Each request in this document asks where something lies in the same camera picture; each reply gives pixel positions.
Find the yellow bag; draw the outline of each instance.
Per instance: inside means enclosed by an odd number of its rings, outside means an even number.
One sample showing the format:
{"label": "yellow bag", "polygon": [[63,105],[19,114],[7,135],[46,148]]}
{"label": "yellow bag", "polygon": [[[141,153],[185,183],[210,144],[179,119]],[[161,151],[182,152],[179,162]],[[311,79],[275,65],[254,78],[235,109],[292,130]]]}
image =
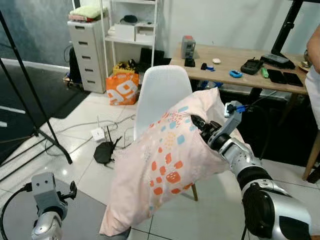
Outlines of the yellow bag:
{"label": "yellow bag", "polygon": [[106,80],[110,105],[133,105],[137,101],[139,74],[118,73]]}

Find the wooden desk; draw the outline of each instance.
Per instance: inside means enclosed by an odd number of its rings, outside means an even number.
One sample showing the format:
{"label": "wooden desk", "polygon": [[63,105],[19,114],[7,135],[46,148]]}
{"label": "wooden desk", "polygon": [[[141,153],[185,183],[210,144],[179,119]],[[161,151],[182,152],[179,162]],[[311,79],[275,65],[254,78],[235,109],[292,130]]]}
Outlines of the wooden desk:
{"label": "wooden desk", "polygon": [[[258,71],[255,75],[249,75],[244,73],[241,78],[234,78],[229,75],[230,70],[240,71],[241,66],[248,60],[255,57],[260,57],[267,53],[266,51],[260,50],[248,50],[238,49],[221,46],[207,46],[207,45],[195,45],[194,61],[195,67],[185,67],[185,60],[181,58],[181,44],[178,45],[174,56],[170,62],[170,65],[178,65],[183,67],[191,80],[202,80],[202,81],[215,81],[226,84],[234,84],[239,86],[247,86],[260,89],[272,89],[282,92],[289,92],[294,94],[308,95],[305,86],[293,86],[289,84],[280,84],[270,81],[269,78],[264,78],[261,71]],[[298,54],[285,54],[295,65],[303,60],[302,55]],[[212,63],[213,58],[219,58],[221,64]],[[201,70],[202,63],[213,65],[215,68],[214,72]],[[277,69],[270,65],[265,64],[267,69]],[[294,70],[284,69],[283,72],[295,73],[299,76],[303,85],[305,84],[306,74],[300,70],[297,66]]]}

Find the floor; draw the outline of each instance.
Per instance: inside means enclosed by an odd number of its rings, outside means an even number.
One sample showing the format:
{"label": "floor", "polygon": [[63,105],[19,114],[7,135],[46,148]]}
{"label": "floor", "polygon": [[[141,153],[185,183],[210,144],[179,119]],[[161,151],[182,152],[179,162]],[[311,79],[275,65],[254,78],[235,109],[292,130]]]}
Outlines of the floor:
{"label": "floor", "polygon": [[[50,122],[57,138],[73,160],[68,165],[66,158],[60,151],[52,147],[48,154],[42,153],[26,166],[0,182],[0,205],[10,195],[31,180],[31,176],[42,172],[53,172],[55,177],[66,183],[75,181],[82,192],[92,198],[108,204],[111,181],[114,177],[112,165],[110,168],[96,163],[93,159],[96,143],[90,131],[98,124],[87,124],[66,129],[70,126],[96,122],[99,119],[101,126],[111,125],[113,140],[120,136],[119,146],[133,141],[134,119],[128,118],[118,124],[118,128],[111,122],[119,122],[135,114],[137,105],[110,106],[105,94],[91,93],[67,118],[51,118]],[[49,132],[48,126],[41,127]],[[17,155],[28,146],[36,143],[41,137],[33,137],[24,142],[12,156]],[[32,150],[17,157],[0,168],[0,178],[11,170],[23,164],[29,157],[43,151],[46,141],[35,146]],[[305,203],[312,217],[312,233],[320,234],[320,182],[308,183],[301,179],[303,167],[285,163],[263,160],[264,167],[276,182],[285,188],[292,196]],[[129,240],[205,240],[226,239],[238,240],[244,227],[244,214],[241,204],[241,192],[236,178],[230,171],[217,174],[206,180],[196,183],[199,201],[192,200],[192,192],[181,194],[138,226],[134,226]],[[258,238],[247,235],[246,239]]]}

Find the black phone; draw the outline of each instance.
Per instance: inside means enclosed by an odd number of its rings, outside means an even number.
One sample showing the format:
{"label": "black phone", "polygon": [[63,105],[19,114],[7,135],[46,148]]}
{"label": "black phone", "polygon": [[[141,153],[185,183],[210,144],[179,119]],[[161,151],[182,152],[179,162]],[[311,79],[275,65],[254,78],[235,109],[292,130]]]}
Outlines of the black phone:
{"label": "black phone", "polygon": [[287,80],[279,70],[267,69],[271,82],[277,84],[287,84]]}
{"label": "black phone", "polygon": [[300,81],[300,78],[295,73],[290,72],[284,72],[283,73],[284,78],[287,80],[288,84],[303,87],[304,85]]}

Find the pillow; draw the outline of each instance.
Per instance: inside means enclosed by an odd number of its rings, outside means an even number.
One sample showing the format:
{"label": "pillow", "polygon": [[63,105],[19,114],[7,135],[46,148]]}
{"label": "pillow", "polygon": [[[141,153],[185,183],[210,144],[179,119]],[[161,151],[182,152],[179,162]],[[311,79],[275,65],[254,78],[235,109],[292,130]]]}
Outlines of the pillow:
{"label": "pillow", "polygon": [[[100,234],[120,234],[197,180],[228,170],[229,164],[203,141],[191,115],[223,125],[227,119],[218,89],[194,92],[130,146],[114,152],[116,176]],[[243,141],[238,130],[231,136]]]}

